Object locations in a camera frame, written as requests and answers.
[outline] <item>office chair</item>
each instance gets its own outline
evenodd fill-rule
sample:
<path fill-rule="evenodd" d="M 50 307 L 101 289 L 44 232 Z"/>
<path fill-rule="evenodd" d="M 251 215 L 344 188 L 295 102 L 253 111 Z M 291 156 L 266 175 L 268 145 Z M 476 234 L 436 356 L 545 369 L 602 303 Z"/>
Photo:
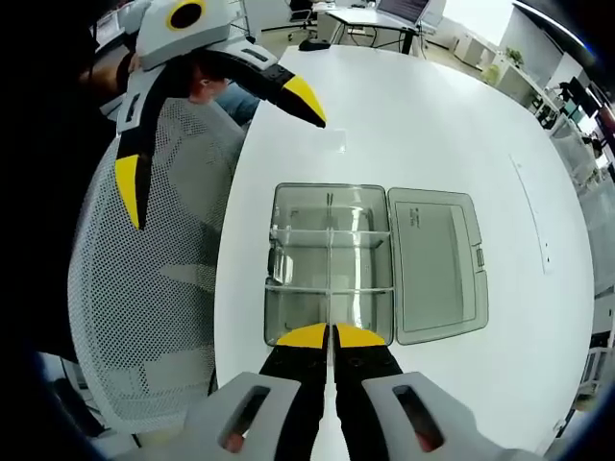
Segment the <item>office chair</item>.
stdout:
<path fill-rule="evenodd" d="M 167 100 L 144 230 L 131 224 L 115 184 L 117 139 L 91 180 L 68 311 L 87 386 L 115 430 L 180 425 L 208 393 L 216 260 L 243 138 L 215 103 Z"/>
<path fill-rule="evenodd" d="M 288 41 L 292 41 L 296 34 L 307 32 L 307 38 L 315 38 L 318 33 L 308 27 L 313 26 L 312 20 L 316 18 L 316 13 L 312 10 L 311 0 L 284 0 L 286 5 L 290 9 L 291 23 L 301 23 L 299 31 L 291 32 L 288 34 Z"/>

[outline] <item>potted plant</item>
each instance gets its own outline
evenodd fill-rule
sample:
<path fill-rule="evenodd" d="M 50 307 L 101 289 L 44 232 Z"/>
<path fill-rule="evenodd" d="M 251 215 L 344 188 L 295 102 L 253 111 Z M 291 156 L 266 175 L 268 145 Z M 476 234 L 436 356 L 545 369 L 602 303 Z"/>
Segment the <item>potted plant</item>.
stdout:
<path fill-rule="evenodd" d="M 521 52 L 519 50 L 506 46 L 506 57 L 509 58 L 517 68 L 520 68 L 523 65 L 523 56 L 521 56 Z"/>

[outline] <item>gray plastic box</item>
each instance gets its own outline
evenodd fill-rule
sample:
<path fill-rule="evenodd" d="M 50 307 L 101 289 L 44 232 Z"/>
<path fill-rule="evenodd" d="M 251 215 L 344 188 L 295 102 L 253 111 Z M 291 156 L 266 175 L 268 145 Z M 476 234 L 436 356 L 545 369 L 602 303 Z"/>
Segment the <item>gray plastic box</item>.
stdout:
<path fill-rule="evenodd" d="M 371 329 L 387 344 L 487 323 L 487 278 L 468 195 L 374 185 L 276 189 L 265 341 L 320 322 Z"/>

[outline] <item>yellow circle marker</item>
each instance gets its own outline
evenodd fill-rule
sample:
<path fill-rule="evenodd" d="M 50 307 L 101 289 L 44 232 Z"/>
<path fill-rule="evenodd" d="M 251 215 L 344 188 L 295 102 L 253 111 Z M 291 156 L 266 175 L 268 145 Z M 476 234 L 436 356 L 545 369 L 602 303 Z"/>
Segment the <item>yellow circle marker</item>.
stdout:
<path fill-rule="evenodd" d="M 205 14 L 203 0 L 182 0 L 166 16 L 166 27 L 171 31 L 182 31 L 198 21 L 203 14 Z"/>

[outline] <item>desk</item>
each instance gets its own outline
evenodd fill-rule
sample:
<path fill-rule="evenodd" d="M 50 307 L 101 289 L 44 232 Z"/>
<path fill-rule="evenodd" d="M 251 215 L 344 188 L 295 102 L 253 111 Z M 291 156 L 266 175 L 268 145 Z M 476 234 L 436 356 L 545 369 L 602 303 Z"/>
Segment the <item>desk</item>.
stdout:
<path fill-rule="evenodd" d="M 414 25 L 402 19 L 396 19 L 385 13 L 378 12 L 373 8 L 348 8 L 337 4 L 318 3 L 314 6 L 314 11 L 318 12 L 318 37 L 326 40 L 332 40 L 334 38 L 336 23 L 341 23 L 346 27 L 371 27 L 374 29 L 403 32 L 404 41 L 402 53 L 407 55 L 410 53 L 412 39 L 417 34 Z M 390 39 L 381 40 L 381 43 L 393 41 L 393 39 L 394 37 L 391 36 Z"/>
<path fill-rule="evenodd" d="M 329 122 L 320 130 L 269 104 L 258 106 L 234 176 L 218 257 L 220 385 L 240 372 L 258 372 L 270 351 L 263 341 L 264 283 L 278 183 L 465 192 L 480 223 L 489 323 L 440 341 L 409 347 L 394 342 L 390 350 L 405 372 L 420 371 L 465 403 L 486 437 L 544 452 L 575 397 L 594 306 L 587 229 L 547 135 L 500 92 L 434 62 L 333 46 L 315 53 L 290 47 L 281 64 L 306 79 Z M 541 211 L 549 271 L 511 157 L 533 179 L 526 186 L 532 207 Z M 331 398 L 326 402 L 331 408 Z M 321 430 L 319 438 L 328 452 L 344 451 L 338 428 Z"/>

